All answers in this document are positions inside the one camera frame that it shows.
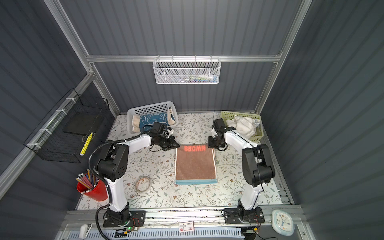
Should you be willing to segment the blue beige Doraemon towel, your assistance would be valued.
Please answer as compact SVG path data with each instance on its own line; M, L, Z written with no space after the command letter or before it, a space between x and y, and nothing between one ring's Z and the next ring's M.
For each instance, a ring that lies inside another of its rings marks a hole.
M154 106L141 108L131 111L132 119L128 120L128 124L133 133L148 131L154 122L163 123L167 126L172 126L176 123L176 117L172 107L165 105L164 107Z

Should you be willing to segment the white plastic laundry basket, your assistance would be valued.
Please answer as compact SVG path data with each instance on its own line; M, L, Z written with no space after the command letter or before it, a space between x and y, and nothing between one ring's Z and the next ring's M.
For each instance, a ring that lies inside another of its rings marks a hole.
M129 109L127 112L127 131L133 135L139 133L146 125L154 122L175 127L179 124L178 113L173 102L161 102Z

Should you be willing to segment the green perforated plastic basket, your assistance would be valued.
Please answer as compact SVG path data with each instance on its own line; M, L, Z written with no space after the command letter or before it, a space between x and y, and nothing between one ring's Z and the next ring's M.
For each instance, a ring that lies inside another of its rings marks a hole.
M238 116L241 116L241 117L250 117L252 119L259 119L259 120L262 121L261 116L257 115L257 114L221 111L221 117L224 120L226 126L227 126L226 120L232 119L235 115L238 115ZM263 132L262 123L261 123L256 128L256 134L251 136L249 138L249 140L252 141L252 142L259 142L263 136L264 136L264 132Z

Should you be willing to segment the white towel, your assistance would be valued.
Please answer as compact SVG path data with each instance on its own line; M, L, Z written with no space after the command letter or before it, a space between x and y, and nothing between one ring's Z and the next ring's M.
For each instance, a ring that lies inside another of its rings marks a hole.
M261 124L261 120L235 115L232 119L226 120L226 123L228 127L235 128L240 135L249 139L256 134L256 128Z

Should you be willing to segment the orange towel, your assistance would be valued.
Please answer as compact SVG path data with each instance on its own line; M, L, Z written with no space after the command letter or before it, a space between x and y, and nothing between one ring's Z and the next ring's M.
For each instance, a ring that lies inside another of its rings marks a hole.
M204 145L181 145L176 150L175 184L216 184L215 151Z

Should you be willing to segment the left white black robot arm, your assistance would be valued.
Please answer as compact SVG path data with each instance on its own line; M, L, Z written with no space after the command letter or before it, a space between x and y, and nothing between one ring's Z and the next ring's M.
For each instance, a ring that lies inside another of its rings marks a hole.
M122 177L127 171L129 155L154 145L162 151L180 147L171 127L154 122L147 131L129 139L107 141L92 152L88 160L89 168L106 186L109 198L107 208L110 211L122 213L128 208Z

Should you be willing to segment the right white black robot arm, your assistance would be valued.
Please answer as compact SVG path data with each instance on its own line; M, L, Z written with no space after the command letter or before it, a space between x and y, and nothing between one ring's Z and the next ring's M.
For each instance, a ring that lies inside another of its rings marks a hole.
M254 143L242 136L234 127L227 127L223 119L213 121L208 147L225 151L232 146L242 156L243 177L247 183L237 209L251 212L259 205L259 196L264 187L276 175L271 151L266 144Z

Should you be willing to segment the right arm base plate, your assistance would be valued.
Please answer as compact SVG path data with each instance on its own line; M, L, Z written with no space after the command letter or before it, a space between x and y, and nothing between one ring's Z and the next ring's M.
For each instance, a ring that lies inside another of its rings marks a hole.
M265 217L260 207L252 210L239 210L236 208L226 208L221 210L221 214L227 225L233 224L263 224Z

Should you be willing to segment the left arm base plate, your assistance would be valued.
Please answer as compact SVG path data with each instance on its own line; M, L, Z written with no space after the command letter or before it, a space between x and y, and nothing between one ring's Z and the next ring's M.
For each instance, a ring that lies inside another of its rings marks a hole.
M146 211L114 212L110 209L107 209L107 211L103 215L103 227L143 227L145 218Z

